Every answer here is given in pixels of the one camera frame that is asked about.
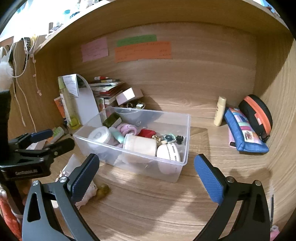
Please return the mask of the white mint box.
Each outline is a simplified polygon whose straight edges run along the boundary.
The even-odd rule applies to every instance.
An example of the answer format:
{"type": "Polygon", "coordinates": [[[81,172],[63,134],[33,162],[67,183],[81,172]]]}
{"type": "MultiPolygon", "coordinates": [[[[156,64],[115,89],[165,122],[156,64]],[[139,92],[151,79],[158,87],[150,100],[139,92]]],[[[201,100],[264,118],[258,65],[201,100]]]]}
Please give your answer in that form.
{"type": "Polygon", "coordinates": [[[125,137],[117,128],[111,126],[109,131],[120,144],[124,142],[125,137]]]}

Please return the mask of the dark green bottle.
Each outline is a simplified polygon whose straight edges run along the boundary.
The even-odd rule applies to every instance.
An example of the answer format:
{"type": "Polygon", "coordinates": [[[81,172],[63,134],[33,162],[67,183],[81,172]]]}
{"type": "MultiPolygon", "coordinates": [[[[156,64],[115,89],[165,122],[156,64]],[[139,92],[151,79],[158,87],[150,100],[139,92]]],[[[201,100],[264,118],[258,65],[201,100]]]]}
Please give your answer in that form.
{"type": "Polygon", "coordinates": [[[117,128],[122,123],[122,119],[118,113],[112,113],[104,122],[103,125],[107,128],[117,128]]]}

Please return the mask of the beige cylindrical container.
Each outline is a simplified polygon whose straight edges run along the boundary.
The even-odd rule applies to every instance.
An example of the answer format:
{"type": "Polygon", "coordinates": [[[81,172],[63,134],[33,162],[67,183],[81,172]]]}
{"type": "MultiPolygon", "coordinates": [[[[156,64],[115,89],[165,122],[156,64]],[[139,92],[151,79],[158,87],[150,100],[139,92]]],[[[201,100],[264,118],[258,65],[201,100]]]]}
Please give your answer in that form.
{"type": "Polygon", "coordinates": [[[123,149],[155,157],[157,152],[157,142],[152,138],[143,138],[128,133],[123,142],[123,149]]]}

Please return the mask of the pink round jar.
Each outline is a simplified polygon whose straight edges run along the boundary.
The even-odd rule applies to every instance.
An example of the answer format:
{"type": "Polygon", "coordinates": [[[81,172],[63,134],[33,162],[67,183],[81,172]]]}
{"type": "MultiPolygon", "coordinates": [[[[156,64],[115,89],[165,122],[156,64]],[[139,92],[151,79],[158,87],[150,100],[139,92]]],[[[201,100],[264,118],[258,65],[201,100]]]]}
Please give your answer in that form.
{"type": "Polygon", "coordinates": [[[160,145],[157,149],[157,158],[172,161],[172,163],[158,162],[159,170],[166,175],[175,174],[178,171],[181,159],[177,146],[174,143],[160,145]]]}

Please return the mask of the black small keychain figure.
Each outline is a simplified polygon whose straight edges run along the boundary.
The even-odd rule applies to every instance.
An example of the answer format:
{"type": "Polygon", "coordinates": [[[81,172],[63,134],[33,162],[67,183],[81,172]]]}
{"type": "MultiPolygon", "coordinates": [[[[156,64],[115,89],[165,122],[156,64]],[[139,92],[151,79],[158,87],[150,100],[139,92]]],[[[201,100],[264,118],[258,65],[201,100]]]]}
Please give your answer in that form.
{"type": "Polygon", "coordinates": [[[182,142],[183,142],[183,140],[184,140],[184,137],[183,136],[176,136],[176,143],[178,145],[181,145],[182,142]]]}

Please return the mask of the white crumpled cloth bag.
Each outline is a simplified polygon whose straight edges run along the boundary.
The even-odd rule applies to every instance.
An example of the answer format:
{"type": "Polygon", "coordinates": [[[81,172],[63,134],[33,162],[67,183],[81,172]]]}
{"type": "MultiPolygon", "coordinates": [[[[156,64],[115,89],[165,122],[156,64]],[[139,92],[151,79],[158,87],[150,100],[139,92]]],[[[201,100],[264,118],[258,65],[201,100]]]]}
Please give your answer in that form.
{"type": "Polygon", "coordinates": [[[96,154],[90,154],[82,163],[78,156],[73,154],[55,180],[58,182],[62,177],[69,179],[67,188],[70,200],[78,209],[96,195],[98,188],[93,178],[99,169],[99,163],[96,154]]]}

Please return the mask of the yellow liquid bottle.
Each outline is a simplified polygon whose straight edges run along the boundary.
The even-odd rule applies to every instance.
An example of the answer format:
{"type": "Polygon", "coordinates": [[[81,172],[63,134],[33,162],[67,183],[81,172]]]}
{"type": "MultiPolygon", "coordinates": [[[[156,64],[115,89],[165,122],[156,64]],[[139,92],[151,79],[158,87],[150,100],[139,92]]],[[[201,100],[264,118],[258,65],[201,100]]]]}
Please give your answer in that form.
{"type": "Polygon", "coordinates": [[[59,85],[60,97],[62,99],[62,104],[64,107],[65,116],[67,120],[67,126],[69,126],[73,130],[76,130],[80,127],[80,122],[74,111],[70,93],[63,81],[62,76],[58,77],[58,85],[59,85]]]}

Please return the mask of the white fluffy pompom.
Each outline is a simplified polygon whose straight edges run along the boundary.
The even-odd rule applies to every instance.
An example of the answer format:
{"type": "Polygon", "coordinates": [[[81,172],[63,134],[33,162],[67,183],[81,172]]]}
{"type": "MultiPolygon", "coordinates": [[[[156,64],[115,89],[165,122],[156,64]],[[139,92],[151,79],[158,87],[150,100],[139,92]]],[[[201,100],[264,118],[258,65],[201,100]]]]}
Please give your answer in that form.
{"type": "Polygon", "coordinates": [[[13,68],[7,62],[0,64],[0,91],[9,90],[13,81],[13,68]]]}

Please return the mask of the red white glue stick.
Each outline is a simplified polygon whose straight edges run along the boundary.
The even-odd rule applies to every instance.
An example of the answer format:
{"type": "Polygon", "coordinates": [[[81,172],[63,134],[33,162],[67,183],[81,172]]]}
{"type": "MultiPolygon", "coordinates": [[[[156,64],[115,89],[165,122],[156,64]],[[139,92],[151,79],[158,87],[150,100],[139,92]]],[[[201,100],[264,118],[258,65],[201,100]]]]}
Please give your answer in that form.
{"type": "Polygon", "coordinates": [[[109,77],[106,77],[106,76],[96,76],[96,77],[94,77],[94,80],[96,80],[96,81],[107,80],[107,79],[109,79],[109,77]]]}

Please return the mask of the small pink white box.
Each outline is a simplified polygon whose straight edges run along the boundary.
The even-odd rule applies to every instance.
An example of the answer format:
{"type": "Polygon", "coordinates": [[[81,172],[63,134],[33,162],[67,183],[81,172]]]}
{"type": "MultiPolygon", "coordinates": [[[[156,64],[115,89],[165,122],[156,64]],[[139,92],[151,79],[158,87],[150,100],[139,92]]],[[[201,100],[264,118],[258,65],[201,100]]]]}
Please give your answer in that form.
{"type": "Polygon", "coordinates": [[[116,96],[116,101],[118,105],[125,104],[129,101],[142,98],[144,95],[139,88],[129,88],[116,96]]]}

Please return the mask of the clear plastic storage bin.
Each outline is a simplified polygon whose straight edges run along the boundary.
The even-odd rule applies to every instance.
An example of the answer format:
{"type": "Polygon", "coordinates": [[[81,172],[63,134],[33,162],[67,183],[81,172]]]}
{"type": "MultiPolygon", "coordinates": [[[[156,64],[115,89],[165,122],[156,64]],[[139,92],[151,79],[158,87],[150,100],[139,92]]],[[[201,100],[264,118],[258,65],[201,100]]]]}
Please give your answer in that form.
{"type": "Polygon", "coordinates": [[[137,174],[176,182],[189,155],[191,116],[108,107],[74,133],[81,152],[137,174]]]}

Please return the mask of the bowl of trinkets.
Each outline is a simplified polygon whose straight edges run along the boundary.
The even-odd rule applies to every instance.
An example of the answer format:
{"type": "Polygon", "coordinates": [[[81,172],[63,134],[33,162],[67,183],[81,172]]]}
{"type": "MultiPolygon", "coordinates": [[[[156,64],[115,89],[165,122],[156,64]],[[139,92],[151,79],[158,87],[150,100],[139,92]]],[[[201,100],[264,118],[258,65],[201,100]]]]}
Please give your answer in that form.
{"type": "Polygon", "coordinates": [[[131,101],[126,104],[126,108],[144,109],[146,104],[141,101],[131,101]]]}

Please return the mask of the pink sticky note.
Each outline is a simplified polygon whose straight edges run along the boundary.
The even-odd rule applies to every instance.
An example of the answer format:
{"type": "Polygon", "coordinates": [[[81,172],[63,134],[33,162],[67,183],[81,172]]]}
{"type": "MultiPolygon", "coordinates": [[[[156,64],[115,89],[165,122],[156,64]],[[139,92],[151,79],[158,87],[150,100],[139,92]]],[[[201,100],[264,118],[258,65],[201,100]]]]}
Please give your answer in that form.
{"type": "Polygon", "coordinates": [[[109,56],[107,37],[98,38],[81,45],[82,62],[109,56]]]}

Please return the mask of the black orange zipper case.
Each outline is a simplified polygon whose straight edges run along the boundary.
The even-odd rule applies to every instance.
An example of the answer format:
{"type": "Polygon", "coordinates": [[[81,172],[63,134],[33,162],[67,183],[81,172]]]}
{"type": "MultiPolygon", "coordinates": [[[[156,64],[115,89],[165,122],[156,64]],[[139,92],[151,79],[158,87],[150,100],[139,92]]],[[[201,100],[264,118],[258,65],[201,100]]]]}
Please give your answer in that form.
{"type": "Polygon", "coordinates": [[[266,104],[258,96],[250,94],[240,102],[238,107],[247,117],[255,133],[265,143],[273,128],[273,118],[266,104]]]}

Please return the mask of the green paper strip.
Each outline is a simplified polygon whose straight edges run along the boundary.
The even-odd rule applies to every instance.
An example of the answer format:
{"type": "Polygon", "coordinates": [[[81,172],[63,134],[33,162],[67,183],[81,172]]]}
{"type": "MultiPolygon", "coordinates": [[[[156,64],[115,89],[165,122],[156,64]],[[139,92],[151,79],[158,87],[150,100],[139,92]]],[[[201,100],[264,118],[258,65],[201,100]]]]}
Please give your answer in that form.
{"type": "Polygon", "coordinates": [[[120,39],[116,42],[117,47],[139,44],[139,43],[146,43],[146,42],[155,42],[157,41],[157,36],[152,35],[140,35],[140,36],[133,36],[120,39]]]}

